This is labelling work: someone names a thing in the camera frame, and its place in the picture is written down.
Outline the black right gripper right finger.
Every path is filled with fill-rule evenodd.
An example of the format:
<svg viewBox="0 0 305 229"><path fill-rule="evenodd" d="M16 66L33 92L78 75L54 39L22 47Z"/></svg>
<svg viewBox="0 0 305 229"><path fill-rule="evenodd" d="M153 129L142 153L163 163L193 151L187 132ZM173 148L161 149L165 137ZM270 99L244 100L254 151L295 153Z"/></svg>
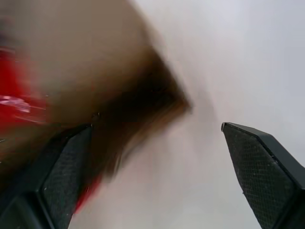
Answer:
<svg viewBox="0 0 305 229"><path fill-rule="evenodd" d="M222 123L234 171L262 229L305 229L305 167L272 135Z"/></svg>

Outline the red printed tape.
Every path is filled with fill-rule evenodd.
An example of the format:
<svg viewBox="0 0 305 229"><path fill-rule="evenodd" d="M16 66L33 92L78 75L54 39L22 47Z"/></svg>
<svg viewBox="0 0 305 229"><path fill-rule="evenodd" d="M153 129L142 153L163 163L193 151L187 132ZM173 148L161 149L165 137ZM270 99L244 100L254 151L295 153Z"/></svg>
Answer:
<svg viewBox="0 0 305 229"><path fill-rule="evenodd" d="M27 126L33 129L40 122L44 110L39 100L31 98L20 84L18 77L21 74L14 53L0 47L0 194L20 171L38 158L41 150L56 136L53 135L41 150L34 149L31 141L20 143L20 140L29 136L21 132L20 128ZM85 195L80 191L75 211L84 200Z"/></svg>

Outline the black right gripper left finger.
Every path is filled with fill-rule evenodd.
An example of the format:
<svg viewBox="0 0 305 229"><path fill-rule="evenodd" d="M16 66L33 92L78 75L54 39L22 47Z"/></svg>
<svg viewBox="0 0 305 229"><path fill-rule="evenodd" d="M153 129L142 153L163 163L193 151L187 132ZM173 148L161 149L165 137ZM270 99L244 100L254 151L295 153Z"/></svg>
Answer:
<svg viewBox="0 0 305 229"><path fill-rule="evenodd" d="M54 136L0 194L0 229L68 229L81 191L92 126Z"/></svg>

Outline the brown cardboard box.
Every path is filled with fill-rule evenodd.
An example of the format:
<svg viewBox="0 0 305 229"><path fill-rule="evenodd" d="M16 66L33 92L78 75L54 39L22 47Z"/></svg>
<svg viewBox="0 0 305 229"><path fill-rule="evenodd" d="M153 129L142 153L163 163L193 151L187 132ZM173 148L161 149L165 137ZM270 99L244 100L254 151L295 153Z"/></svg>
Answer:
<svg viewBox="0 0 305 229"><path fill-rule="evenodd" d="M43 107L20 143L41 150L58 133L93 124L81 192L111 180L133 150L190 110L148 24L129 0L0 0L0 47Z"/></svg>

